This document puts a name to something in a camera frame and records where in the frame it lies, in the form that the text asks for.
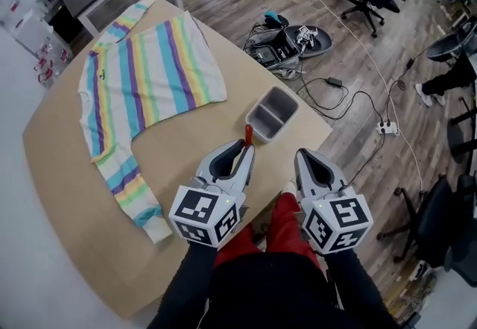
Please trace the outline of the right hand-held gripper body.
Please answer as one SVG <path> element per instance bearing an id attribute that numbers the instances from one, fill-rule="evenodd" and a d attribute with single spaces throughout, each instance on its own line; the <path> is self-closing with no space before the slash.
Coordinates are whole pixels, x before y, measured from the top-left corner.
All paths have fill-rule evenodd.
<path id="1" fill-rule="evenodd" d="M 355 248 L 373 226 L 370 208 L 352 186 L 300 187 L 300 227 L 320 255 Z"/>

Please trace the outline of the grey divided plastic bin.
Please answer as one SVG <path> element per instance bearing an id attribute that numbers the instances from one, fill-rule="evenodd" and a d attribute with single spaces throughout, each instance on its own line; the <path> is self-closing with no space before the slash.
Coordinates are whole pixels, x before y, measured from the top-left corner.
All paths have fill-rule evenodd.
<path id="1" fill-rule="evenodd" d="M 272 86 L 250 109 L 245 121 L 258 140 L 269 143 L 289 125 L 299 109 L 295 95 L 282 87 Z"/>

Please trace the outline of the person's left forearm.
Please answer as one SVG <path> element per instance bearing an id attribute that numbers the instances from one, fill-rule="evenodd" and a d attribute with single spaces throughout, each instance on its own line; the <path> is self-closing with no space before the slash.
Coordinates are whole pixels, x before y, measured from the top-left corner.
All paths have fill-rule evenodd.
<path id="1" fill-rule="evenodd" d="M 190 243 L 147 329 L 197 329 L 204 315 L 217 249 Z"/>

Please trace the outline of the person's right forearm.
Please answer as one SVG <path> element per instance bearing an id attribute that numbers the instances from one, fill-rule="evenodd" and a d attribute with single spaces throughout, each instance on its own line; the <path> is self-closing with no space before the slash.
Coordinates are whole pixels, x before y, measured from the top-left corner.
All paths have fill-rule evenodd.
<path id="1" fill-rule="evenodd" d="M 399 329 L 382 296 L 354 250 L 324 256 L 344 312 L 363 329 Z"/>

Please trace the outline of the person's left leg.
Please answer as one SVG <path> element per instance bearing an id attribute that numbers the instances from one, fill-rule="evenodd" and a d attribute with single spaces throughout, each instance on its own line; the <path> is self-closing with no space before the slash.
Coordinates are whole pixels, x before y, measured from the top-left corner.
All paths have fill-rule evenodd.
<path id="1" fill-rule="evenodd" d="M 240 256 L 256 253 L 261 253 L 261 251 L 253 242 L 252 226 L 247 225 L 218 251 L 214 267 L 217 268 Z"/>

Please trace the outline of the person's leg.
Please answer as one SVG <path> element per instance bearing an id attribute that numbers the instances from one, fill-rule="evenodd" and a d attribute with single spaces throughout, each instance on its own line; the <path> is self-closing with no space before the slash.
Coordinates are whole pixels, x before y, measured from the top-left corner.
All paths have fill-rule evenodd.
<path id="1" fill-rule="evenodd" d="M 240 256 L 256 253 L 261 253 L 261 251 L 253 242 L 252 226 L 247 225 L 218 251 L 214 267 L 217 268 Z"/>
<path id="2" fill-rule="evenodd" d="M 323 272 L 310 244 L 302 238 L 295 213 L 300 211 L 297 199 L 284 192 L 272 211 L 266 241 L 269 260 L 281 270 L 322 278 Z"/>

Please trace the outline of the white power strip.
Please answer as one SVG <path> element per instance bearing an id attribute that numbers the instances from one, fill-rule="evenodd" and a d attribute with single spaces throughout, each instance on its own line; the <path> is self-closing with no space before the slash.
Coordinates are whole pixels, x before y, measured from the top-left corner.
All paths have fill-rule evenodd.
<path id="1" fill-rule="evenodd" d="M 390 122 L 390 121 L 379 122 L 376 125 L 376 130 L 379 134 L 383 134 L 383 135 L 390 135 L 390 134 L 395 136 L 399 135 L 399 130 L 395 122 Z"/>

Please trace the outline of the person's black top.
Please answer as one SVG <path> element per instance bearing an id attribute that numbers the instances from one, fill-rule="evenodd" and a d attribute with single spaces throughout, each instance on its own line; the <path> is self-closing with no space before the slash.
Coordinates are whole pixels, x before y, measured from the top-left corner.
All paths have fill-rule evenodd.
<path id="1" fill-rule="evenodd" d="M 200 329 L 311 329 L 333 309 L 308 257 L 259 252 L 214 268 Z"/>

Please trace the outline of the striped pastel sweater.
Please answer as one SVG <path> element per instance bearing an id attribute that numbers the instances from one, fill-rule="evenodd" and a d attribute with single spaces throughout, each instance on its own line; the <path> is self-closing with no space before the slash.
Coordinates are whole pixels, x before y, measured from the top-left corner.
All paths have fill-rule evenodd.
<path id="1" fill-rule="evenodd" d="M 225 101 L 227 92 L 189 13 L 133 33 L 153 4 L 141 0 L 129 6 L 100 36 L 86 57 L 78 93 L 91 162 L 134 225 L 160 242 L 171 229 L 142 177 L 132 142 L 158 122 Z"/>

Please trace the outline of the white spare gripper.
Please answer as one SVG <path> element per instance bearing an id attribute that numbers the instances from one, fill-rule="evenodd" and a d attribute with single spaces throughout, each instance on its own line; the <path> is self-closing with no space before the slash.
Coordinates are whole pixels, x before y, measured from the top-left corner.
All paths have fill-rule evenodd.
<path id="1" fill-rule="evenodd" d="M 304 51 L 306 48 L 315 47 L 315 37 L 318 35 L 317 28 L 308 28 L 306 25 L 300 26 L 296 31 L 296 44 Z"/>

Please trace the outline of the teal and black tool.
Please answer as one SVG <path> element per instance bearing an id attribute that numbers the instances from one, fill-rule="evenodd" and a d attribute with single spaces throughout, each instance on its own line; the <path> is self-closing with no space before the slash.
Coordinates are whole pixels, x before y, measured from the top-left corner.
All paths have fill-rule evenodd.
<path id="1" fill-rule="evenodd" d="M 288 20 L 272 10 L 267 10 L 264 13 L 265 25 L 269 28 L 286 28 L 289 26 Z"/>

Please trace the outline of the grey oval case shell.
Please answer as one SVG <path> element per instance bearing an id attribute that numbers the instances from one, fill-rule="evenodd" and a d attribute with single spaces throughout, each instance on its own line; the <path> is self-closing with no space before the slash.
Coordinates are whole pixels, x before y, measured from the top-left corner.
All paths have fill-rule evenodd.
<path id="1" fill-rule="evenodd" d="M 426 56 L 432 61 L 442 63 L 459 57 L 462 52 L 468 56 L 477 53 L 477 23 L 467 30 L 460 28 L 455 33 L 440 38 L 427 49 Z"/>

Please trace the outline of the black cabinet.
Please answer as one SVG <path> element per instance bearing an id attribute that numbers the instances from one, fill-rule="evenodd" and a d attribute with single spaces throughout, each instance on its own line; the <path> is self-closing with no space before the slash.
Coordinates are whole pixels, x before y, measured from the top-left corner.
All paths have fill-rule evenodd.
<path id="1" fill-rule="evenodd" d="M 66 42 L 70 43 L 83 29 L 80 21 L 61 4 L 54 6 L 47 17 L 47 23 Z"/>

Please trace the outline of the white cabinet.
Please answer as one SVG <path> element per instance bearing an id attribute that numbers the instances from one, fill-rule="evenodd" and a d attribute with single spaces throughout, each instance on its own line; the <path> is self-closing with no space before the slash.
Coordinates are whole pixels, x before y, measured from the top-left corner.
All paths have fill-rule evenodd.
<path id="1" fill-rule="evenodd" d="M 36 55 L 50 33 L 50 25 L 34 10 L 29 10 L 14 28 L 13 37 L 30 53 Z"/>

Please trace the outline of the black desk frame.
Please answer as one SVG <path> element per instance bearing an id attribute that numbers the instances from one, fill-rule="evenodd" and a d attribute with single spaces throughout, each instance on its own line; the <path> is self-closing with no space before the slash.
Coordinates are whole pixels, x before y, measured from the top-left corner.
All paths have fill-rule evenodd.
<path id="1" fill-rule="evenodd" d="M 460 97 L 459 101 L 463 103 L 466 111 L 449 119 L 447 123 L 447 142 L 452 159 L 456 163 L 462 163 L 466 154 L 469 155 L 468 160 L 472 161 L 473 152 L 477 150 L 477 104 L 474 108 L 469 108 L 463 97 Z M 465 140 L 460 124 L 468 119 L 471 122 L 473 135 Z"/>

